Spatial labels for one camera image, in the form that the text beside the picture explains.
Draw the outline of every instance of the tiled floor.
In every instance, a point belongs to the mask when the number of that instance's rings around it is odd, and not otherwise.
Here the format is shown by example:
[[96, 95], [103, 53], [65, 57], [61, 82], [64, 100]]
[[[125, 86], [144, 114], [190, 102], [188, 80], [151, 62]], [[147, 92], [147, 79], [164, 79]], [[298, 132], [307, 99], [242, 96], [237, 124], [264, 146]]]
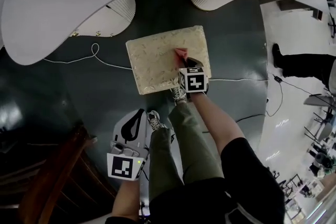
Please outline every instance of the tiled floor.
[[[272, 63], [271, 48], [278, 43], [282, 54], [332, 54], [334, 45], [330, 45], [328, 17], [322, 22], [311, 17], [312, 12], [282, 12], [276, 3], [261, 6], [263, 13], [267, 51], [268, 51], [268, 98], [267, 111], [272, 115], [280, 105], [281, 91], [272, 74], [281, 75]], [[323, 93], [323, 84], [315, 78], [286, 78], [287, 82], [311, 93]], [[279, 182], [289, 179], [296, 173], [304, 176], [304, 164], [312, 161], [307, 156], [311, 140], [304, 136], [304, 126], [316, 128], [313, 112], [321, 109], [303, 105], [308, 94], [282, 83], [283, 104], [273, 117], [266, 117], [257, 155], [265, 166], [280, 172]]]

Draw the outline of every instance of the black shoe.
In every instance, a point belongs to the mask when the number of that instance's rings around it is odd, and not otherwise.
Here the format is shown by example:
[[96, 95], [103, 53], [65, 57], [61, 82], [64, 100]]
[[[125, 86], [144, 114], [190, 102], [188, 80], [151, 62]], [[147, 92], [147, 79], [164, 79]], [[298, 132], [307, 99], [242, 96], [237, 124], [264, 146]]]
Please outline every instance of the black shoe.
[[280, 48], [278, 44], [274, 44], [272, 47], [272, 54], [273, 54], [273, 65], [275, 68], [281, 68], [282, 63], [281, 63], [281, 59], [282, 59], [282, 54], [280, 52]]

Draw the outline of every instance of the shoe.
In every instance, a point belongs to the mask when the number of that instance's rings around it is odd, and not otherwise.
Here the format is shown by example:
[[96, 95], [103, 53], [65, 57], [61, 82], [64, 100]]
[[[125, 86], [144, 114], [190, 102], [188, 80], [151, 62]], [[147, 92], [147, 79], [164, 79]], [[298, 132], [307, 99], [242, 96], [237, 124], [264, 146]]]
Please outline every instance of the shoe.
[[165, 128], [164, 124], [160, 122], [160, 116], [155, 111], [152, 110], [151, 112], [147, 113], [147, 120], [152, 127], [153, 131], [157, 131], [160, 128]]
[[280, 48], [278, 44], [274, 44], [272, 47], [272, 55], [273, 55], [273, 65], [275, 68], [281, 68], [281, 58], [282, 54], [280, 52]]
[[175, 104], [178, 104], [178, 103], [181, 103], [181, 102], [184, 102], [184, 103], [187, 102], [186, 92], [181, 87], [176, 87], [176, 88], [170, 89], [170, 91], [173, 94]]

